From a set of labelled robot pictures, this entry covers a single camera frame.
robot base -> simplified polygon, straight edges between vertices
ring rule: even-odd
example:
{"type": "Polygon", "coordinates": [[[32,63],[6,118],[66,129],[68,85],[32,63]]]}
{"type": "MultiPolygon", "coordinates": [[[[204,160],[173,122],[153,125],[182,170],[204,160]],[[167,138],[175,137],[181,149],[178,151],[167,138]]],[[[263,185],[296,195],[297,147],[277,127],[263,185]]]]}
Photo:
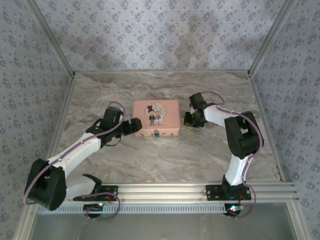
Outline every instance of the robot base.
{"type": "Polygon", "coordinates": [[[243,184],[231,186],[223,176],[221,185],[206,185],[206,199],[208,201],[251,200],[250,189],[243,184]]]}

gray marble table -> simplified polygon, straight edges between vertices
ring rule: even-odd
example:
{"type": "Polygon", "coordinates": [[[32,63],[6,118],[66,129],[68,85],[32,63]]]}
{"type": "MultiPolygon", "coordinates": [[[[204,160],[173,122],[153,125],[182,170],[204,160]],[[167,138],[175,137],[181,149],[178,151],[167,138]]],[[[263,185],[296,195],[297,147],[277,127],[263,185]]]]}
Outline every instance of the gray marble table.
{"type": "MultiPolygon", "coordinates": [[[[208,90],[222,95],[227,109],[252,111],[257,119],[265,146],[252,161],[247,179],[280,179],[249,80],[226,72],[77,74],[60,151],[101,118],[110,101],[123,104],[128,120],[134,100],[178,99],[181,130],[176,137],[123,137],[117,146],[105,146],[85,159],[70,177],[88,173],[105,183],[220,181],[231,157],[225,130],[213,123],[203,128],[182,124],[190,110],[189,96],[208,90]]],[[[207,102],[218,101],[209,93],[204,97],[207,102]]]]}

metal frame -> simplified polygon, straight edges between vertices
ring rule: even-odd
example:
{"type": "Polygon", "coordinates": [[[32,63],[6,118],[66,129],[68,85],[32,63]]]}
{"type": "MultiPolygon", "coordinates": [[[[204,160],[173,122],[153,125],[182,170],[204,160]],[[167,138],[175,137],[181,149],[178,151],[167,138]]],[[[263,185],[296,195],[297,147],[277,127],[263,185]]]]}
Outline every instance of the metal frame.
{"type": "MultiPolygon", "coordinates": [[[[52,214],[86,214],[83,203],[67,204],[64,203],[54,211],[49,211],[45,207],[39,207],[37,214],[52,215],[52,214]]],[[[118,209],[117,203],[110,203],[102,205],[102,209],[89,211],[89,214],[109,214],[114,213],[118,209]]],[[[124,204],[120,206],[118,214],[224,214],[227,213],[225,204],[223,203],[185,203],[185,204],[124,204]]]]}
{"type": "Polygon", "coordinates": [[[69,76],[73,76],[74,72],[73,69],[68,62],[68,59],[59,45],[59,42],[53,33],[52,29],[48,25],[45,16],[43,15],[41,9],[39,8],[38,4],[35,0],[24,0],[25,4],[29,8],[31,14],[35,18],[35,21],[38,23],[39,27],[42,30],[43,35],[47,39],[48,43],[51,45],[51,48],[55,55],[57,56],[58,60],[60,61],[63,69],[66,71],[69,76]]]}
{"type": "MultiPolygon", "coordinates": [[[[71,81],[67,95],[65,96],[63,107],[59,116],[59,120],[54,131],[53,139],[48,151],[47,157],[51,157],[57,153],[57,149],[61,140],[63,128],[65,125],[66,115],[69,109],[73,90],[77,75],[71,81]]],[[[257,95],[255,83],[251,80],[252,90],[259,105],[260,113],[266,128],[268,138],[270,139],[273,150],[275,145],[271,137],[271,131],[266,124],[266,116],[262,111],[261,101],[257,95]]],[[[301,204],[299,203],[297,188],[292,182],[283,182],[286,180],[284,172],[281,169],[279,156],[274,151],[274,156],[277,162],[281,181],[278,180],[256,180],[248,182],[253,186],[257,194],[257,203],[287,203],[291,221],[298,240],[312,239],[310,230],[307,226],[306,219],[303,215],[301,204]]],[[[177,183],[115,183],[119,186],[118,196],[123,204],[199,204],[212,205],[212,201],[207,201],[206,195],[202,193],[206,185],[217,185],[221,182],[177,182],[177,183]]],[[[232,201],[215,201],[215,204],[232,203],[232,201]]],[[[63,206],[74,205],[75,202],[67,200],[63,206]]],[[[36,213],[39,209],[38,205],[24,206],[21,217],[19,219],[14,240],[29,239],[33,223],[36,218],[36,213]]]]}
{"type": "Polygon", "coordinates": [[[276,40],[279,32],[281,31],[282,27],[284,26],[289,14],[291,13],[292,9],[296,5],[298,0],[284,0],[281,8],[276,15],[272,26],[270,27],[268,33],[266,34],[257,54],[255,55],[252,64],[249,68],[250,76],[254,76],[264,61],[267,53],[269,52],[272,44],[276,40]]]}

wire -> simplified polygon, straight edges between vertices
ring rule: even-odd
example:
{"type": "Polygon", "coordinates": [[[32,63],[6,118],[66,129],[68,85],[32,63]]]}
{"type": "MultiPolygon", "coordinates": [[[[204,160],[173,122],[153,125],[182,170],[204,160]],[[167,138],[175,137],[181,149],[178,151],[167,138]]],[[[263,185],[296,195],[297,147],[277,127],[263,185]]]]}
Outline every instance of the wire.
{"type": "Polygon", "coordinates": [[[108,147],[114,147],[114,146],[117,146],[121,141],[121,137],[119,138],[119,141],[116,143],[116,144],[106,144],[105,146],[108,146],[108,147]]]}
{"type": "Polygon", "coordinates": [[[101,119],[101,118],[99,118],[97,121],[95,121],[95,122],[94,122],[94,124],[93,124],[93,125],[97,125],[101,120],[102,120],[102,119],[101,119]]]}
{"type": "Polygon", "coordinates": [[[221,99],[222,102],[221,103],[216,103],[216,105],[224,105],[226,103],[224,98],[219,93],[216,93],[215,91],[203,91],[203,92],[201,92],[201,94],[207,94],[207,93],[214,94],[214,95],[218,96],[221,99]]]}
{"type": "Polygon", "coordinates": [[[239,197],[240,197],[240,198],[243,198],[243,200],[245,201],[244,208],[246,208],[246,206],[247,206],[247,199],[246,199],[245,196],[243,196],[242,194],[239,194],[239,197]]]}
{"type": "Polygon", "coordinates": [[[207,193],[204,193],[204,191],[206,190],[207,188],[205,187],[203,190],[202,190],[202,194],[203,195],[207,195],[207,193]]]}
{"type": "Polygon", "coordinates": [[[117,202],[118,202],[118,207],[116,209],[116,211],[110,215],[110,216],[107,216],[107,217],[99,217],[99,218],[92,218],[89,216],[89,212],[91,211],[91,209],[93,209],[94,207],[89,207],[87,210],[86,210],[86,217],[88,220],[93,220],[93,221],[105,221],[105,220],[108,220],[108,219],[112,219],[113,217],[115,217],[116,215],[118,215],[120,209],[121,209],[121,201],[120,201],[120,198],[111,193],[111,192],[99,192],[99,193],[93,193],[93,194],[86,194],[86,195],[81,195],[79,197],[82,197],[82,198],[87,198],[87,197],[96,197],[96,196],[101,196],[101,195],[107,195],[108,196],[108,199],[110,200],[110,196],[113,196],[116,198],[117,202]]]}
{"type": "Polygon", "coordinates": [[[80,145],[84,144],[85,142],[93,139],[93,138],[96,138],[96,137],[99,137],[99,136],[102,136],[102,135],[105,135],[105,134],[109,134],[111,133],[112,131],[114,131],[115,129],[117,129],[122,123],[123,121],[125,120],[125,108],[124,106],[121,105],[121,103],[117,102],[117,101],[112,101],[109,103],[108,107],[110,107],[111,104],[118,104],[121,108],[122,108],[122,112],[123,112],[123,116],[122,116],[122,119],[120,120],[120,122],[115,125],[113,128],[109,129],[108,131],[104,131],[104,132],[101,132],[101,133],[98,133],[96,135],[92,135],[92,136],[89,136],[87,138],[85,138],[84,140],[78,142],[77,144],[75,144],[74,146],[72,146],[70,149],[68,149],[67,151],[65,151],[59,158],[57,158],[56,160],[52,161],[51,163],[49,163],[47,166],[45,166],[36,176],[35,178],[32,180],[32,182],[30,183],[29,187],[27,188],[27,190],[25,191],[25,194],[24,194],[24,197],[23,197],[23,203],[25,205],[33,205],[33,204],[36,204],[36,202],[27,202],[27,199],[28,199],[28,196],[29,196],[29,193],[31,191],[31,189],[34,187],[34,185],[36,184],[37,180],[49,169],[51,168],[52,165],[56,164],[57,162],[61,162],[62,159],[64,157],[66,157],[69,153],[71,153],[73,150],[75,150],[76,148],[78,148],[80,145]]]}

patterned wallpaper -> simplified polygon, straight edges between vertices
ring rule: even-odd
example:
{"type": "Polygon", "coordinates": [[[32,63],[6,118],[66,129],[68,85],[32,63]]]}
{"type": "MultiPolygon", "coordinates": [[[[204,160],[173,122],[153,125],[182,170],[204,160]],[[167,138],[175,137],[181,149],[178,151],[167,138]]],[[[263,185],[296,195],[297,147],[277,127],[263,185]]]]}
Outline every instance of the patterned wallpaper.
{"type": "Polygon", "coordinates": [[[299,0],[254,77],[282,167],[320,239],[320,2],[299,0]]]}
{"type": "Polygon", "coordinates": [[[249,69],[283,0],[36,0],[74,71],[249,69]]]}
{"type": "Polygon", "coordinates": [[[0,240],[9,240],[30,166],[46,157],[70,78],[23,0],[1,0],[0,9],[0,240]]]}

